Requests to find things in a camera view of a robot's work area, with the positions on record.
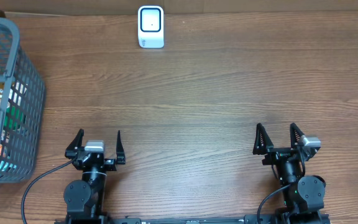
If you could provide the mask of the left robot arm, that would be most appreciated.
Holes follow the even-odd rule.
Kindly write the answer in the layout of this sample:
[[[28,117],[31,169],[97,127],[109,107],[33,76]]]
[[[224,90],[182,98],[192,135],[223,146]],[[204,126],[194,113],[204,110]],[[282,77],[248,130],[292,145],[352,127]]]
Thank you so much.
[[[116,157],[105,157],[103,140],[89,140],[83,146],[84,130],[80,129],[69,146],[65,157],[82,172],[81,179],[70,182],[63,193],[67,205],[65,223],[112,223],[112,218],[103,211],[104,188],[107,173],[116,171],[117,165],[126,163],[121,142],[117,133]]]

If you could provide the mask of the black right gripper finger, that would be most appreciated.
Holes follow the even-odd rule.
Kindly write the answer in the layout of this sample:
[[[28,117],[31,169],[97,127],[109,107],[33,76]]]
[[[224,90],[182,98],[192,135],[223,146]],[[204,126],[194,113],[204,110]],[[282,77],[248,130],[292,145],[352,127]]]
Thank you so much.
[[[253,148],[253,155],[264,155],[272,151],[274,145],[269,138],[262,123],[258,123],[256,126],[256,136]]]
[[[290,125],[291,148],[303,146],[301,137],[304,135],[301,129],[295,123],[292,123]]]

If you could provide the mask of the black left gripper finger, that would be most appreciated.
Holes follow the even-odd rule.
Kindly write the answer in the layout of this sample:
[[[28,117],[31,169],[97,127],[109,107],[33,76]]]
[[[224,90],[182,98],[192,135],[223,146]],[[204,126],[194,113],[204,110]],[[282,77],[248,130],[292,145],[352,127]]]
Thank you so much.
[[[84,130],[79,129],[74,140],[68,145],[65,149],[65,157],[75,157],[78,153],[78,150],[82,147],[82,141],[84,136]]]
[[[117,132],[117,141],[116,141],[116,164],[125,164],[126,156],[124,152],[124,147],[121,141],[121,132]]]

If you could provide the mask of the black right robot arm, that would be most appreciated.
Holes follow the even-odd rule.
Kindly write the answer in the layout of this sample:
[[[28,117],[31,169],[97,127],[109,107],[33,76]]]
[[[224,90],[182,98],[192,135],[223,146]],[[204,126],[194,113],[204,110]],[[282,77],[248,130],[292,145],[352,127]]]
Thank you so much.
[[[322,215],[326,182],[318,175],[306,175],[305,162],[321,148],[321,140],[307,136],[295,124],[290,125],[290,146],[275,147],[262,123],[256,125],[252,153],[263,155],[262,164],[270,166],[280,188],[267,195],[259,204],[255,221],[257,223],[329,223],[328,215]],[[284,207],[263,217],[264,204],[276,194],[283,194]]]

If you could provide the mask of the green lidded jar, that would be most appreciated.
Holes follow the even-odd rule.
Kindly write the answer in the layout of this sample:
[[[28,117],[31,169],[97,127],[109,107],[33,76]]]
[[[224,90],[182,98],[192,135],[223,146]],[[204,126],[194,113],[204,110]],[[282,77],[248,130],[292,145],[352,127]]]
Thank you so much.
[[[13,131],[18,131],[21,125],[25,123],[26,115],[15,106],[10,106],[6,110],[4,118],[4,127]]]

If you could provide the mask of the green Kleenex tissue pack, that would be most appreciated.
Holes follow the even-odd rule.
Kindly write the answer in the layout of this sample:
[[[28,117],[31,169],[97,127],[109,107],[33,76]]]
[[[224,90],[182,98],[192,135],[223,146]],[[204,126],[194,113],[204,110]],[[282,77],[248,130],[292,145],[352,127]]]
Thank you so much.
[[[10,177],[16,169],[15,164],[0,161],[0,180]]]

